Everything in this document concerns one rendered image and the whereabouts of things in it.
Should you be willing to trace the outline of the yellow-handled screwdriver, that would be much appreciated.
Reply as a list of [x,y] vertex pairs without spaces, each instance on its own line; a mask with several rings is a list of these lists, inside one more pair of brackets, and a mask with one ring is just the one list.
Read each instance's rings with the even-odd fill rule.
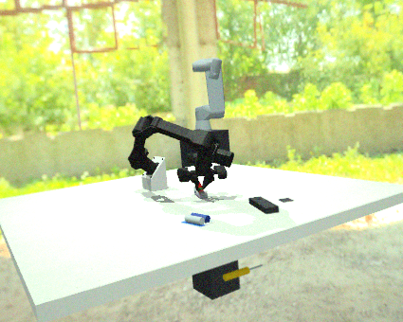
[[247,266],[247,267],[244,267],[244,268],[241,268],[241,269],[226,273],[226,274],[223,275],[223,279],[224,279],[224,281],[227,281],[227,280],[230,280],[230,279],[233,279],[233,278],[236,278],[236,277],[240,277],[240,276],[249,274],[250,270],[258,268],[258,267],[261,267],[261,266],[264,266],[264,265],[261,264],[261,265],[258,265],[258,266],[252,267],[252,268],[249,268]]

